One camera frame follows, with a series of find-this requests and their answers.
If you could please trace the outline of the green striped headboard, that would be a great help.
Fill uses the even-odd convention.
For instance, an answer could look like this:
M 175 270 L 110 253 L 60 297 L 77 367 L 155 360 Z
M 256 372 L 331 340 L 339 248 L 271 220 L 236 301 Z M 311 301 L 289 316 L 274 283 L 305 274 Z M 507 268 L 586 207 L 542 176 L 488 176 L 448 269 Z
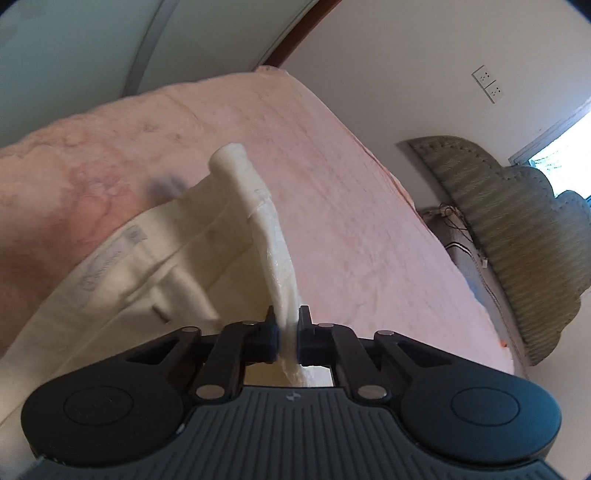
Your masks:
M 590 288 L 590 207 L 574 191 L 555 194 L 528 166 L 503 167 L 455 136 L 411 139 L 484 249 L 513 310 L 531 365 L 557 347 Z

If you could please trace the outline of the window with bright light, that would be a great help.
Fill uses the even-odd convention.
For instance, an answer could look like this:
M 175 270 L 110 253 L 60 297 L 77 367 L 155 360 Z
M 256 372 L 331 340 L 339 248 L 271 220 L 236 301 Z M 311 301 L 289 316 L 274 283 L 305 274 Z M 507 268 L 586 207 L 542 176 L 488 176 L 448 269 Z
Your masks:
M 590 202 L 590 99 L 510 157 L 549 180 L 554 195 L 574 191 Z

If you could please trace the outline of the cream white pants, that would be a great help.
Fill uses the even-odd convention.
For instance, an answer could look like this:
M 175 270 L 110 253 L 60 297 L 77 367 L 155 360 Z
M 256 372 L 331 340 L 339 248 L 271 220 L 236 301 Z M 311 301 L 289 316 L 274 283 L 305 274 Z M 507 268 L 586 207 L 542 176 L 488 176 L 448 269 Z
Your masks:
M 296 272 L 270 191 L 245 147 L 218 149 L 208 168 L 197 185 L 129 221 L 79 264 L 3 356 L 3 478 L 33 464 L 20 414 L 38 386 L 184 326 L 216 334 L 273 311 L 279 360 L 250 368 L 249 382 L 331 382 L 327 369 L 297 363 Z

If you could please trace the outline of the white wall socket plate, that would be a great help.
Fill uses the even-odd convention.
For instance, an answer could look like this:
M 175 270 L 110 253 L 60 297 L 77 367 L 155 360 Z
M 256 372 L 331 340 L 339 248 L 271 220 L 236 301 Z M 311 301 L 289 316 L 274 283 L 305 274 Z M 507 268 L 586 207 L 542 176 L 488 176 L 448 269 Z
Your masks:
M 486 65 L 482 65 L 475 70 L 472 77 L 493 104 L 496 104 L 503 97 L 502 87 Z

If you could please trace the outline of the brown wooden wardrobe frame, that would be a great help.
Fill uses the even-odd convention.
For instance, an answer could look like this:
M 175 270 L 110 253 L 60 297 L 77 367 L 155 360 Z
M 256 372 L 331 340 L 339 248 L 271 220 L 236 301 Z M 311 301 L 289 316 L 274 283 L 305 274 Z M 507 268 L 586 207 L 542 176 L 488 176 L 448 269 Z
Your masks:
M 266 57 L 263 65 L 280 68 L 287 61 L 288 57 L 294 53 L 301 42 L 304 41 L 312 30 L 318 26 L 341 3 L 341 0 L 318 0 L 315 5 L 305 12 L 294 27 L 290 28 L 283 40 L 271 50 L 270 55 Z

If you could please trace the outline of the pink bed blanket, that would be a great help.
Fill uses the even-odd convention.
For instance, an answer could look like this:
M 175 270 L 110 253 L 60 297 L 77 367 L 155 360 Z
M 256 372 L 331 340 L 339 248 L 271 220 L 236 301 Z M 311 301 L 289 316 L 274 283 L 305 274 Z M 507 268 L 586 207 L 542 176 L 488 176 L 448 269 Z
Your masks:
M 245 146 L 315 320 L 391 329 L 498 370 L 509 349 L 402 184 L 289 73 L 181 83 L 56 121 L 1 152 L 1 345 L 116 230 Z

